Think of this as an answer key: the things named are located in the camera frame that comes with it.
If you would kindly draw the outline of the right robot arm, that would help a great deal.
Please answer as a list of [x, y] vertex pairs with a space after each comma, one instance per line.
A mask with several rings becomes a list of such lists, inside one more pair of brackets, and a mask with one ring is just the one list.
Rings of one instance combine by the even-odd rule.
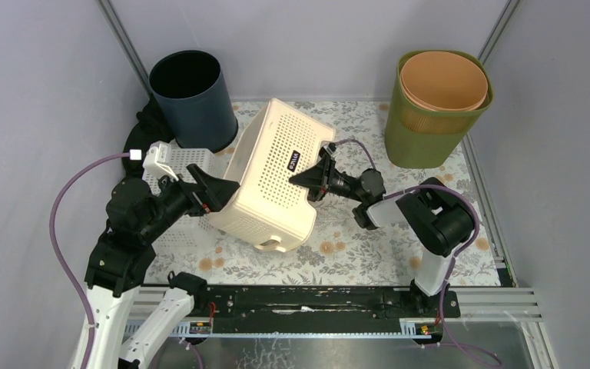
[[423, 246], [423, 256], [406, 302], [422, 317], [439, 308], [452, 260], [479, 230], [473, 206], [436, 178], [387, 195], [383, 177], [375, 168], [353, 177], [338, 171], [333, 156], [324, 153], [312, 168], [291, 176], [289, 182], [307, 189], [309, 201], [320, 201], [327, 194], [357, 201], [352, 213], [363, 229], [409, 225]]

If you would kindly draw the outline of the orange bucket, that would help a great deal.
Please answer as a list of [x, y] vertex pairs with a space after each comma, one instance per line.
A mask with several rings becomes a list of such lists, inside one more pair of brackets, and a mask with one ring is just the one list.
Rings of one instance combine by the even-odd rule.
[[413, 103], [430, 111], [474, 111], [485, 101], [485, 72], [454, 52], [421, 52], [403, 63], [403, 91]]

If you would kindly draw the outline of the floral patterned mat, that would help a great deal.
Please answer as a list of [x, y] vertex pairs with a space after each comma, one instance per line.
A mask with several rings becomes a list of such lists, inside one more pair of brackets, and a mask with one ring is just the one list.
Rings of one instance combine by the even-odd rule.
[[[370, 165], [394, 192], [438, 178], [472, 204], [478, 196], [462, 147], [438, 168], [403, 169], [386, 155], [383, 132], [389, 105], [377, 101], [297, 101], [294, 107], [333, 125], [341, 146], [337, 166], [359, 175]], [[325, 284], [406, 286], [422, 264], [422, 246], [404, 223], [368, 231], [353, 219], [353, 202], [328, 196], [315, 204], [316, 224], [308, 241], [282, 253], [260, 251], [219, 233], [214, 244], [157, 248], [145, 280], [163, 284], [170, 272], [185, 271], [212, 284]]]

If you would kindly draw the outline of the white perforated basket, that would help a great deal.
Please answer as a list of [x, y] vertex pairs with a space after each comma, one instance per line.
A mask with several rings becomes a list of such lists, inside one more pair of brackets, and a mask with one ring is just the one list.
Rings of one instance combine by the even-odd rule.
[[[222, 167], [218, 158], [204, 148], [179, 148], [171, 144], [167, 155], [163, 159], [173, 172], [187, 182], [195, 182], [187, 170], [189, 164], [196, 164], [209, 175], [221, 176]], [[187, 215], [176, 221], [154, 243], [157, 254], [167, 254], [170, 251], [186, 251], [198, 247], [213, 246], [217, 238], [217, 231], [205, 218], [192, 218]]]

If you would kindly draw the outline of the aluminium frame rail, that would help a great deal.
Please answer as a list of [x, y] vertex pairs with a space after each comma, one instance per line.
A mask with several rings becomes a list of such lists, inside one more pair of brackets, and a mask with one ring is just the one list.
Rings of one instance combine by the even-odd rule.
[[504, 360], [468, 344], [469, 323], [520, 328], [535, 368], [554, 368], [539, 306], [528, 288], [447, 288], [428, 297], [412, 288], [357, 286], [138, 286], [81, 296], [85, 328], [73, 368], [146, 368], [168, 337], [402, 338], [413, 346], [455, 347], [494, 367]]

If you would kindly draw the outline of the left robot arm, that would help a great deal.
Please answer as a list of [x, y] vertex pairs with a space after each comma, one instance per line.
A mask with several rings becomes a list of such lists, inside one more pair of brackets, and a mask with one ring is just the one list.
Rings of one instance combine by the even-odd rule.
[[106, 229], [88, 260], [81, 290], [85, 323], [71, 368], [146, 368], [183, 317], [207, 308], [207, 282], [186, 272], [173, 274], [160, 304], [123, 339], [132, 304], [156, 257], [153, 243], [185, 216], [221, 211], [240, 187], [195, 164], [187, 170], [191, 182], [165, 175], [158, 195], [140, 178], [114, 187], [106, 205]]

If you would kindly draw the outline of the green mesh waste bin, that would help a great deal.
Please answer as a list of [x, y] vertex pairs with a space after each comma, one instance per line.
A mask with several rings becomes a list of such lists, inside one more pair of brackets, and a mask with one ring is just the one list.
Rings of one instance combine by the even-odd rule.
[[[474, 111], [430, 111], [405, 96], [399, 72], [412, 56], [421, 52], [445, 51], [466, 56], [485, 72], [489, 90]], [[436, 168], [442, 165], [494, 100], [494, 91], [482, 63], [473, 55], [453, 50], [422, 50], [401, 57], [396, 67], [384, 140], [390, 162], [401, 168]]]

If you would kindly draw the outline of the cream perforated basket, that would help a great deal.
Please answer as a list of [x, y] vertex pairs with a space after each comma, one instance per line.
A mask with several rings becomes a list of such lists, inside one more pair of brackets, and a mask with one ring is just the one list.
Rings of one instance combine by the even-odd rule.
[[307, 190], [289, 182], [312, 168], [333, 127], [272, 98], [239, 137], [224, 179], [240, 187], [210, 224], [261, 251], [288, 252], [311, 235], [317, 217]]

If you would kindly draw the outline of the black cloth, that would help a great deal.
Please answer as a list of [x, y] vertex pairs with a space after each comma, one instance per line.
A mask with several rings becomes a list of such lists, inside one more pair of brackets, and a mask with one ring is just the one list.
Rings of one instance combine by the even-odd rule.
[[149, 99], [142, 110], [136, 114], [136, 118], [138, 123], [131, 129], [123, 151], [142, 150], [142, 159], [140, 161], [132, 161], [130, 158], [121, 159], [126, 178], [141, 178], [143, 176], [143, 158], [153, 143], [156, 141], [170, 143], [175, 139], [155, 97]]

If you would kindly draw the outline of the dark blue round bin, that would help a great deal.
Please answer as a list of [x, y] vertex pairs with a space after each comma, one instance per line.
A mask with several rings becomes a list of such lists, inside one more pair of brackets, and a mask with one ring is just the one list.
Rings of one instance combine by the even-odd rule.
[[149, 83], [180, 147], [217, 153], [237, 137], [239, 124], [213, 55], [200, 50], [170, 54], [151, 69]]

